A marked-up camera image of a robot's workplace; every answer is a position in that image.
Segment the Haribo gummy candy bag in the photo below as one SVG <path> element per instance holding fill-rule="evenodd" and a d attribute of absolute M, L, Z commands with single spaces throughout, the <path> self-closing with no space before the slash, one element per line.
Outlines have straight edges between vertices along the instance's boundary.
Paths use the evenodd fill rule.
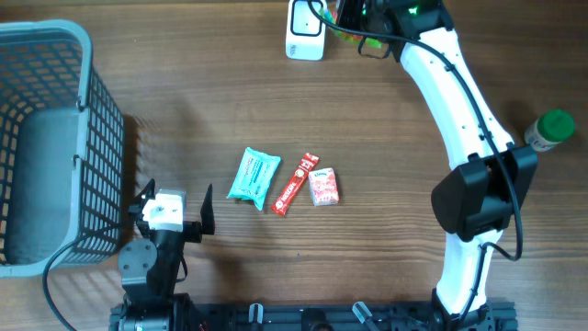
<path fill-rule="evenodd" d="M 338 14 L 336 9 L 330 8 L 328 7 L 327 9 L 320 9 L 319 10 L 319 14 L 325 18 L 326 20 L 328 20 L 330 23 L 335 24 L 336 23 L 336 19 L 338 18 Z M 332 32 L 340 39 L 343 40 L 345 42 L 349 42 L 349 43 L 353 43 L 355 45 L 358 45 L 360 43 L 360 41 L 362 40 L 362 37 L 356 34 L 350 34 L 350 33 L 346 33 L 337 29 L 332 29 Z M 381 49 L 382 48 L 382 43 L 378 40 L 374 40 L 371 38 L 367 38 L 365 40 L 365 44 L 371 48 L 375 48 L 375 49 Z"/>

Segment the teal wet wipes pack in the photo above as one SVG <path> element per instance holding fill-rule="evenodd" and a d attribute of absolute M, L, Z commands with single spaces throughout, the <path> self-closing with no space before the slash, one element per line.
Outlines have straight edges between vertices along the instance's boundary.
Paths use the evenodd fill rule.
<path fill-rule="evenodd" d="M 251 200 L 255 207 L 262 211 L 266 194 L 280 162 L 280 156 L 273 156 L 247 147 L 227 198 Z"/>

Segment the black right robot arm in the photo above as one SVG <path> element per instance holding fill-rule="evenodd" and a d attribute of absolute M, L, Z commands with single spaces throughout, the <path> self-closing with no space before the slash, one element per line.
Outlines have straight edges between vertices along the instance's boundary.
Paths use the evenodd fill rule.
<path fill-rule="evenodd" d="M 433 189 L 434 215 L 446 233 L 442 276 L 433 292 L 430 327 L 479 325 L 493 253 L 522 256 L 521 206 L 537 155 L 518 147 L 492 115 L 440 1 L 339 1 L 335 24 L 385 45 L 416 83 L 447 149 L 449 174 Z"/>

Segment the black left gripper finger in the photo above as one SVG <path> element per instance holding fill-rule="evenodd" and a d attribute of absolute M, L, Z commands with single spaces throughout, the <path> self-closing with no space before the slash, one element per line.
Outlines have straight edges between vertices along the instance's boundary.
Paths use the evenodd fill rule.
<path fill-rule="evenodd" d="M 214 235 L 215 234 L 215 216 L 214 210 L 212 205 L 212 193 L 213 193 L 213 186 L 209 184 L 205 199 L 201 205 L 200 209 L 200 220 L 201 220 L 201 229 L 203 234 L 207 235 Z"/>
<path fill-rule="evenodd" d="M 142 214 L 142 210 L 148 200 L 155 198 L 155 180 L 151 178 L 143 190 L 135 196 L 128 207 L 128 215 Z"/>

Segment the red Nescafe stick sachet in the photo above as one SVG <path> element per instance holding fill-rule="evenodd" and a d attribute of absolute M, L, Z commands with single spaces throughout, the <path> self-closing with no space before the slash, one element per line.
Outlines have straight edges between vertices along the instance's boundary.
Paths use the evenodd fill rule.
<path fill-rule="evenodd" d="M 310 153 L 306 153 L 302 157 L 288 184 L 284 187 L 281 194 L 272 205 L 272 212 L 279 216 L 286 215 L 288 207 L 300 191 L 308 174 L 318 164 L 319 160 L 320 158 L 318 156 Z"/>

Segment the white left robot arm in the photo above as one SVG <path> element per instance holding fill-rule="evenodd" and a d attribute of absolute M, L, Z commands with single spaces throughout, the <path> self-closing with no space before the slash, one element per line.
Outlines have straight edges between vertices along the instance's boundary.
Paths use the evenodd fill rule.
<path fill-rule="evenodd" d="M 215 234 L 212 206 L 213 187 L 207 188 L 200 219 L 184 219 L 186 193 L 155 189 L 150 180 L 132 200 L 128 215 L 141 238 L 123 246 L 118 268 L 125 294 L 121 304 L 110 310 L 109 329 L 113 331 L 206 330 L 206 318 L 186 293 L 176 293 L 175 285 L 187 275 L 184 248 L 199 244 L 203 235 Z"/>

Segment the green lid jar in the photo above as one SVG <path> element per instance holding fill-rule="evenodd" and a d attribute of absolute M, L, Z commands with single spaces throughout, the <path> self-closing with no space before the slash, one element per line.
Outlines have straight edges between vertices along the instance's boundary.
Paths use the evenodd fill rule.
<path fill-rule="evenodd" d="M 568 140 L 575 131 L 573 117 L 562 109 L 553 109 L 534 121 L 524 135 L 536 152 L 546 152 Z"/>

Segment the red tissue pack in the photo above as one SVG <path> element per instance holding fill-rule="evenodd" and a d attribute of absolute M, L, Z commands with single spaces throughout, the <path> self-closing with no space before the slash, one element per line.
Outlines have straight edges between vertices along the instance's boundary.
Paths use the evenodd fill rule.
<path fill-rule="evenodd" d="M 314 206 L 334 205 L 339 202 L 336 175 L 332 168 L 311 171 L 308 180 Z"/>

